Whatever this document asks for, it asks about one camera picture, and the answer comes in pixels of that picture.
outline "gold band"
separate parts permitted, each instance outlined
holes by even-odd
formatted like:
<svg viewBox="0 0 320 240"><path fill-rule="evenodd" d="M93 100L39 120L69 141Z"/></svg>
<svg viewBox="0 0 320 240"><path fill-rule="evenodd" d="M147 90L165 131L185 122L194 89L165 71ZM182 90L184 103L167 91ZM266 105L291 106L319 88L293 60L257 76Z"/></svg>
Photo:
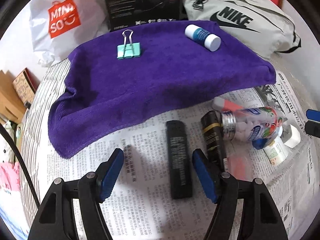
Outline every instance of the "gold band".
<svg viewBox="0 0 320 240"><path fill-rule="evenodd" d="M204 129L202 130L202 132L205 133L205 132L209 131L211 128L216 127L216 126L220 126L220 124L217 123L217 122L212 123L212 124L210 124L209 126L207 126L206 128L204 128Z"/></svg>

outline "purple towel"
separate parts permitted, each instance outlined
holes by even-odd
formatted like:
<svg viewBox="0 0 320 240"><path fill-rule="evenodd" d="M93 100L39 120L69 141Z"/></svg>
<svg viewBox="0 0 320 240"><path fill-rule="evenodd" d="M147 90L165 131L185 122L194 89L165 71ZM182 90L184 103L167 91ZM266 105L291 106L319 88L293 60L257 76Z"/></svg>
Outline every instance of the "purple towel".
<svg viewBox="0 0 320 240"><path fill-rule="evenodd" d="M216 34L210 52L184 35L189 24ZM157 114L193 106L232 90L273 84L273 66L211 21L132 27L141 57L117 59L123 30L107 33L70 55L66 91L49 113L49 138L70 158L97 139Z"/></svg>

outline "blue label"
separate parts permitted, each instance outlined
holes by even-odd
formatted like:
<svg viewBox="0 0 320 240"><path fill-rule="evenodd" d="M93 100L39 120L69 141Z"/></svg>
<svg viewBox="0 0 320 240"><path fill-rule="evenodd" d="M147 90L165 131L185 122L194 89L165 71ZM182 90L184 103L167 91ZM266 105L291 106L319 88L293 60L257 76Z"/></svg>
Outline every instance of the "blue label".
<svg viewBox="0 0 320 240"><path fill-rule="evenodd" d="M208 31L202 29L202 28L198 28L195 30L195 32L193 33L193 40L196 43L201 44L202 46L204 46L204 41L205 39L210 35L211 33L209 33Z"/></svg>
<svg viewBox="0 0 320 240"><path fill-rule="evenodd" d="M259 114L260 114L259 110L256 109L256 108L249 108L249 109L247 109L247 110L248 110L250 113L255 114L255 115L259 115Z"/></svg>
<svg viewBox="0 0 320 240"><path fill-rule="evenodd" d="M248 138L248 141L254 141L254 139L257 137L257 135L259 134L261 130L261 126L257 125L252 129L252 134L251 136Z"/></svg>

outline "silver binder clip handle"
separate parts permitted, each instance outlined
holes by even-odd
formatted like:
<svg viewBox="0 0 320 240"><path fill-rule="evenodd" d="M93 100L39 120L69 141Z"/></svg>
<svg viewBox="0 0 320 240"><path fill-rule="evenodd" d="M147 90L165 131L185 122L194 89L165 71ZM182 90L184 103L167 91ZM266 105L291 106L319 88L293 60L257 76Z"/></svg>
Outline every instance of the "silver binder clip handle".
<svg viewBox="0 0 320 240"><path fill-rule="evenodd" d="M125 50L125 45L127 43L127 36L125 35L125 32L126 31L129 31L130 32L130 35L129 35L129 41L130 41L130 45L131 45L131 48L132 48L132 52L134 53L133 51L133 45L132 45L132 33L133 33L133 30L130 30L130 29L127 29L125 30L123 33L122 33L122 36L124 36L124 50Z"/></svg>

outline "pink fabric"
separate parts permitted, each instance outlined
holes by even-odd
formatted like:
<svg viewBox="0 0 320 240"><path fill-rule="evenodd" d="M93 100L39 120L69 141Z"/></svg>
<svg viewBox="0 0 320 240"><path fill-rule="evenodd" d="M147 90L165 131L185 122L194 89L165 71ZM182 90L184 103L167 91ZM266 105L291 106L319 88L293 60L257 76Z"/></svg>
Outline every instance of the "pink fabric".
<svg viewBox="0 0 320 240"><path fill-rule="evenodd" d="M0 163L0 185L13 191L20 191L20 177L19 177L20 165L18 162L12 163Z"/></svg>

